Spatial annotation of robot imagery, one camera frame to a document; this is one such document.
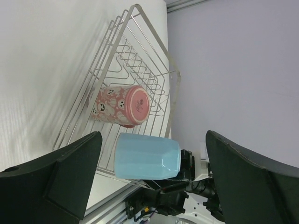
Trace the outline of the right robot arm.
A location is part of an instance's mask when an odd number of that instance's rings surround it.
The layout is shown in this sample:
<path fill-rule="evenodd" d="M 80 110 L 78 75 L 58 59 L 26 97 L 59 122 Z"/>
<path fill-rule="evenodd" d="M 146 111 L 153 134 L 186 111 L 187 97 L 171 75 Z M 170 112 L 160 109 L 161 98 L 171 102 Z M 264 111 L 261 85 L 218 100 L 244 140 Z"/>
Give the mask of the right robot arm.
<path fill-rule="evenodd" d="M 196 224 L 223 224 L 225 218 L 216 191 L 210 164 L 205 163 L 208 176 L 195 180 L 195 157 L 181 150 L 178 175 L 166 180 L 145 180 L 152 189 L 142 193 L 142 205 L 156 209 L 159 215 L 177 216 L 179 220 Z"/>

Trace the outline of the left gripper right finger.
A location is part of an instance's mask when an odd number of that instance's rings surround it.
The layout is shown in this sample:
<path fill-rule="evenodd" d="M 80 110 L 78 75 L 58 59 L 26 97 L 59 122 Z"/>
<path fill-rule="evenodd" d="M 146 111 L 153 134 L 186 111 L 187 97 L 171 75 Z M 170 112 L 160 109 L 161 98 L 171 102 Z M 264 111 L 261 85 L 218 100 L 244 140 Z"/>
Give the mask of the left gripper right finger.
<path fill-rule="evenodd" d="M 206 148 L 227 224 L 297 224 L 299 169 L 242 147 L 215 131 Z"/>

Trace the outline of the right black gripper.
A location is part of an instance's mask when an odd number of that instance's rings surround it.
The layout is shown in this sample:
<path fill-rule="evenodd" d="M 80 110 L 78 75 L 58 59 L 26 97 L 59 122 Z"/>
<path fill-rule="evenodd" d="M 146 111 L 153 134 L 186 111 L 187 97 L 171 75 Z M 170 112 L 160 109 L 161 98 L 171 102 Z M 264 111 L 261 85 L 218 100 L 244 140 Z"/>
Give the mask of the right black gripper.
<path fill-rule="evenodd" d="M 211 175 L 203 180 L 195 180 L 195 157 L 192 152 L 181 150 L 181 164 L 178 175 L 165 180 L 144 180 L 158 194 L 154 201 L 146 199 L 149 205 L 156 208 L 159 214 L 178 215 L 185 213 L 183 208 L 188 193 L 207 199 L 203 206 L 213 217 L 220 216 L 220 201 L 214 179 Z"/>

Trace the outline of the pink patterned mug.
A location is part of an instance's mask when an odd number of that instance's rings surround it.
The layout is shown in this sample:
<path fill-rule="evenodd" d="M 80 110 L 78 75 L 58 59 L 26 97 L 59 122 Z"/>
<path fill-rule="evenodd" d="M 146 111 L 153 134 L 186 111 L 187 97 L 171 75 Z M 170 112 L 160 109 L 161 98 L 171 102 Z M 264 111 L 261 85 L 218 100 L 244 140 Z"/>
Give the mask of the pink patterned mug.
<path fill-rule="evenodd" d="M 150 97 L 139 85 L 108 86 L 100 89 L 91 116 L 99 122 L 132 128 L 150 113 Z"/>

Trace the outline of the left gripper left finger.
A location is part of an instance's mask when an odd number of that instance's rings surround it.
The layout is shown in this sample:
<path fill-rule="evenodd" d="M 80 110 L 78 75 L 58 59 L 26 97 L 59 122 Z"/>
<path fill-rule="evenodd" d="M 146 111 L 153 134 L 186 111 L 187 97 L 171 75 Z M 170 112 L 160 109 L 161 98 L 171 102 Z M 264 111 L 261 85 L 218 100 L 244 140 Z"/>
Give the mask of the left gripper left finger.
<path fill-rule="evenodd" d="M 78 224 L 102 146 L 100 132 L 0 174 L 2 224 Z"/>

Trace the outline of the light blue mug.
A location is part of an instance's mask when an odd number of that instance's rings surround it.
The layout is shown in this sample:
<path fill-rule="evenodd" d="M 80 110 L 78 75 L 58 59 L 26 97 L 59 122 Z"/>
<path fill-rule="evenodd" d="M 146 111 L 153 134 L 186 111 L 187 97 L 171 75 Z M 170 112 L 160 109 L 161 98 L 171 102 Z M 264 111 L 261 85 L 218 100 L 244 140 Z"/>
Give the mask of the light blue mug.
<path fill-rule="evenodd" d="M 164 180 L 180 171 L 181 148 L 169 138 L 121 133 L 117 139 L 114 173 L 120 179 Z"/>

